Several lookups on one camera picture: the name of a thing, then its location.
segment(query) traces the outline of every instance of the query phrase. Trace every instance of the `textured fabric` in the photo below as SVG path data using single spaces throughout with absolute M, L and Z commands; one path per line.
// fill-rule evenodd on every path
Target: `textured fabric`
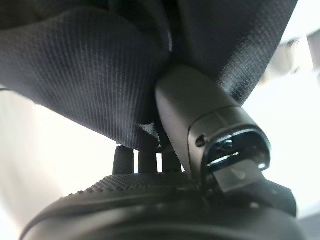
M 243 104 L 296 2 L 0 0 L 0 84 L 154 151 L 165 136 L 154 86 L 168 65 L 200 69 Z

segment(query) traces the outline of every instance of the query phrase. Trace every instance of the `screw hole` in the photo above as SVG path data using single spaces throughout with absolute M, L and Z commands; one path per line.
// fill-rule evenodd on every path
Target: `screw hole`
M 204 145 L 206 145 L 206 136 L 205 135 L 201 135 L 200 137 L 197 138 L 197 140 L 195 141 L 195 145 L 198 148 L 203 147 Z

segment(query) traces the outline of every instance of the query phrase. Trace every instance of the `textured black plastic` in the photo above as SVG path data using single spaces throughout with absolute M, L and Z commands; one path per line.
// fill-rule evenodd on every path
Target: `textured black plastic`
M 183 173 L 109 176 L 36 217 L 21 240 L 304 240 L 268 208 L 209 206 Z

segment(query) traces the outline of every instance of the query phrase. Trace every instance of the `black fabric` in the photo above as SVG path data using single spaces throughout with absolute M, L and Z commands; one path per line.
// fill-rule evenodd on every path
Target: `black fabric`
M 1 0 L 0 84 L 137 150 L 160 151 L 154 86 L 200 69 L 240 104 L 297 0 Z

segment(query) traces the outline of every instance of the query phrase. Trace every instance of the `gray plastic part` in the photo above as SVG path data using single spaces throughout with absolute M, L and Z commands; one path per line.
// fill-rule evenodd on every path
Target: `gray plastic part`
M 239 105 L 212 79 L 184 65 L 176 66 L 159 80 L 155 98 L 164 130 L 190 176 L 188 140 L 191 126 L 220 108 Z

